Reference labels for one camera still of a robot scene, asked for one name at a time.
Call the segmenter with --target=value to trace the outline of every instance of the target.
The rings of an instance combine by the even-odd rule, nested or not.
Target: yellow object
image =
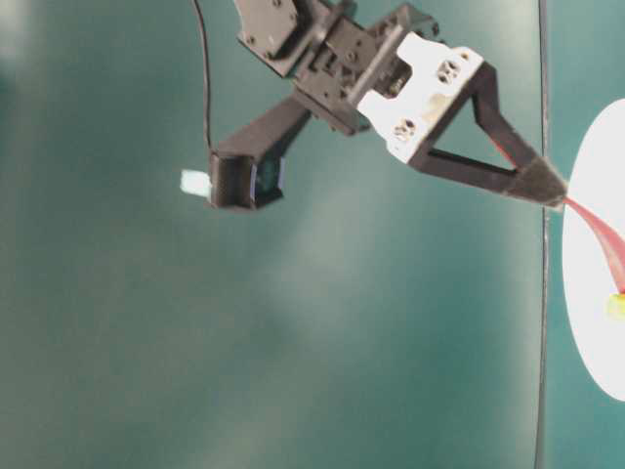
[[[625,295],[612,295],[607,303],[607,312],[616,320],[625,320]]]

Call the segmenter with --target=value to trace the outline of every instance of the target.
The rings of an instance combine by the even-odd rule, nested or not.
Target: white 3d-printed part
[[[483,63],[471,49],[408,34],[397,55],[412,67],[412,76],[396,98],[368,91],[357,108],[387,141],[389,152],[407,163]]]

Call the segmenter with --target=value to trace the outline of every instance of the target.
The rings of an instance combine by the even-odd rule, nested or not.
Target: wire
[[[202,44],[202,56],[204,60],[204,141],[209,152],[213,151],[211,141],[211,69],[208,57],[208,33],[206,32],[206,22],[198,0],[191,0],[197,21],[199,23],[200,39]]]

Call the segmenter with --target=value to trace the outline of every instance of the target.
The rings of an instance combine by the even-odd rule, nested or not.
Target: green background
[[[238,45],[230,1],[203,5],[222,139],[289,85]],[[537,2],[415,6],[499,68],[540,149]],[[284,201],[207,210],[178,189],[206,167],[201,102],[188,1],[0,2],[0,466],[532,467],[540,208],[315,121]],[[502,159],[470,112],[442,146]]]
[[[597,115],[625,96],[625,4],[547,1],[548,154],[568,177]],[[541,467],[625,467],[625,405],[595,384],[573,341],[563,295],[563,217],[550,222],[550,289]]]

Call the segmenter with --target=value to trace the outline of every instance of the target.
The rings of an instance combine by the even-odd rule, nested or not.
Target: white paper plate
[[[568,194],[625,235],[625,100],[607,107],[589,129]],[[570,208],[564,213],[562,271],[582,360],[606,393],[625,401],[625,321],[606,309],[616,287],[595,235]]]

